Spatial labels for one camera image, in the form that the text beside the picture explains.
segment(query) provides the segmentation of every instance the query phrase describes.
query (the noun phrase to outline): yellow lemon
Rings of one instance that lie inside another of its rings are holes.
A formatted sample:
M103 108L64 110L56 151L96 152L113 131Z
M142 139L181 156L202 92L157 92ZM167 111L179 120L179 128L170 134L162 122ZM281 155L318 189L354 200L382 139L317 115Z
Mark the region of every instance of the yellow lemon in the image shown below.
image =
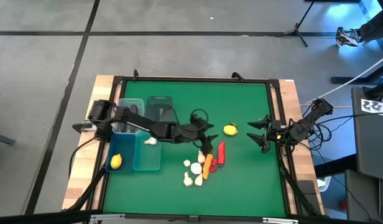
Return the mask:
M235 134L237 134L237 128L234 126L234 125L226 125L224 128L223 128L223 132L227 135L230 135L230 136L234 136Z
M121 166L121 162L122 162L122 157L120 154L113 155L110 162L111 168L118 169L118 167Z

